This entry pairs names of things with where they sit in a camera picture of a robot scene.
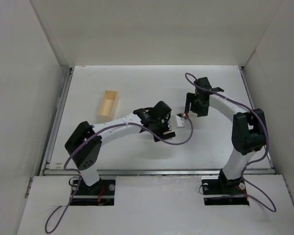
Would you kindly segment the light wooden box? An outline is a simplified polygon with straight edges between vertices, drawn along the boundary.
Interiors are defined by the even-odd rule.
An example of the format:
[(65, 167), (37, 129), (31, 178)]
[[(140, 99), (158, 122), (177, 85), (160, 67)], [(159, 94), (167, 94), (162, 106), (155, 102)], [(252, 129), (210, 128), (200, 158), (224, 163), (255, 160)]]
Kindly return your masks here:
[(98, 109), (98, 122), (110, 122), (115, 118), (115, 113), (119, 101), (117, 91), (105, 90)]

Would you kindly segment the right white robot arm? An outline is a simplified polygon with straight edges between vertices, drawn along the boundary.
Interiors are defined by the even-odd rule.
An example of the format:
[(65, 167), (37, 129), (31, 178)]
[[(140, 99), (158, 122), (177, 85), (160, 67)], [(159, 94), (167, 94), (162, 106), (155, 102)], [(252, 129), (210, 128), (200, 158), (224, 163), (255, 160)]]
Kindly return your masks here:
[(209, 109), (213, 108), (232, 122), (232, 153), (218, 178), (202, 180), (203, 194), (242, 193), (245, 189), (242, 173), (254, 154), (268, 141), (264, 112), (227, 97), (222, 88), (213, 88), (207, 77), (196, 78), (192, 85), (196, 89), (186, 95), (185, 113), (206, 117)]

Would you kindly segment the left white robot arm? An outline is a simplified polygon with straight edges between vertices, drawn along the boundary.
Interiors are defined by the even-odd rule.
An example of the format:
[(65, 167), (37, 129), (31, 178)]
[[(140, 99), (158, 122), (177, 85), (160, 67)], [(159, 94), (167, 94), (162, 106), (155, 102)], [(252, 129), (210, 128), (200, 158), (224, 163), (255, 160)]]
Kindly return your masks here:
[(106, 144), (128, 135), (149, 132), (154, 141), (175, 137), (171, 132), (169, 120), (172, 109), (163, 101), (154, 107), (140, 108), (132, 113), (110, 122), (91, 125), (81, 122), (65, 143), (65, 149), (77, 167), (81, 179), (89, 191), (101, 180), (96, 167), (100, 149)]

